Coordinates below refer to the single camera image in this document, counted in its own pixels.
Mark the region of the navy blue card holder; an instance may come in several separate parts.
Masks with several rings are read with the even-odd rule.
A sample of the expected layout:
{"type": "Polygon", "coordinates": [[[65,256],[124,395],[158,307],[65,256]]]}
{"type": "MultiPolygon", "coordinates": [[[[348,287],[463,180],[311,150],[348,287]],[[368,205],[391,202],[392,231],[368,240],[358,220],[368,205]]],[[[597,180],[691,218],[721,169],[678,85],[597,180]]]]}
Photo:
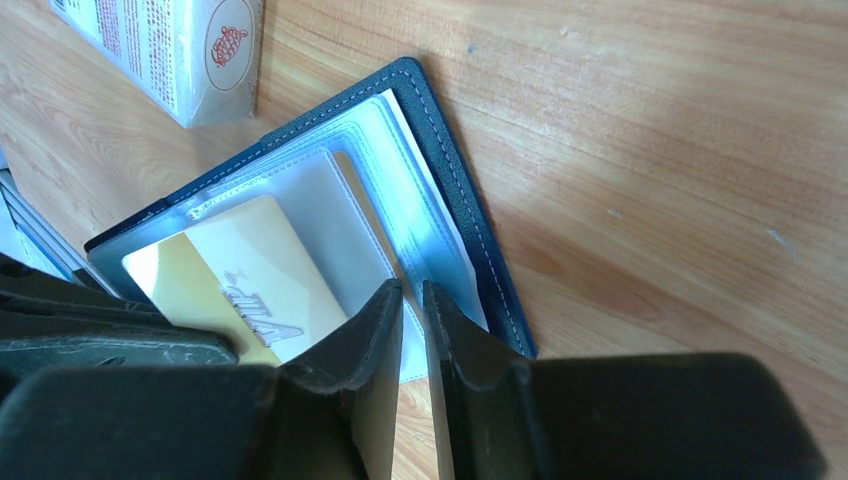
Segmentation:
{"type": "Polygon", "coordinates": [[[124,269],[126,255],[264,195],[348,317],[386,279],[402,281],[402,381],[427,374],[426,281],[518,354],[536,356],[494,230],[416,59],[397,59],[270,132],[89,240],[85,252],[120,296],[151,301],[124,269]]]}

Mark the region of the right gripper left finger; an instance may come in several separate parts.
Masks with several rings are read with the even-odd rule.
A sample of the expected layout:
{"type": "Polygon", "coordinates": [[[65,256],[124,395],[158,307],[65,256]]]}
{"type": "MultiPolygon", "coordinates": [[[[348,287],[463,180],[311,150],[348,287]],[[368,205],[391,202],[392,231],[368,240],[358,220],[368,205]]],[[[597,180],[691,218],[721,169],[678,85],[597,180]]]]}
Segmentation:
{"type": "Polygon", "coordinates": [[[383,282],[350,320],[281,369],[281,479],[392,475],[403,291],[383,282]]]}

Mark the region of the gold credit card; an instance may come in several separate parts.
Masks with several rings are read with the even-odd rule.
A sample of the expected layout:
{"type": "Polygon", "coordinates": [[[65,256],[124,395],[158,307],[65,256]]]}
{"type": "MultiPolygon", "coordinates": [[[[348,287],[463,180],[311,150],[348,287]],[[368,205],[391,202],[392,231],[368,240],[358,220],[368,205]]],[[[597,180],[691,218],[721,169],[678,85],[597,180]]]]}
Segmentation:
{"type": "Polygon", "coordinates": [[[268,195],[128,254],[122,264],[171,324],[225,335],[242,363],[279,366],[348,319],[268,195]]]}

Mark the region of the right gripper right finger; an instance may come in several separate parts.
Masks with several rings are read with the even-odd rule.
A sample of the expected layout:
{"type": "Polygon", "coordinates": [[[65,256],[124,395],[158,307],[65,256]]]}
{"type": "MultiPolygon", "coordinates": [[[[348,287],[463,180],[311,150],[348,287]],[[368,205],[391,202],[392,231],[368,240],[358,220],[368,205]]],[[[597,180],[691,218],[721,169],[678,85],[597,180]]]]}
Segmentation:
{"type": "Polygon", "coordinates": [[[527,479],[530,453],[511,362],[519,355],[423,284],[430,393],[442,479],[527,479]]]}

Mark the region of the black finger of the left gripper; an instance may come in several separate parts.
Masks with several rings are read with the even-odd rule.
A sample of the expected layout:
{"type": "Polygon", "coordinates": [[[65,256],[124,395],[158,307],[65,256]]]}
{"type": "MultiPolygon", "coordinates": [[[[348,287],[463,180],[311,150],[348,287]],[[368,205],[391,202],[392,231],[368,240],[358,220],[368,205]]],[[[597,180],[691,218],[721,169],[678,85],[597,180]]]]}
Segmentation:
{"type": "Polygon", "coordinates": [[[48,367],[235,364],[225,335],[1,257],[1,394],[48,367]]]}

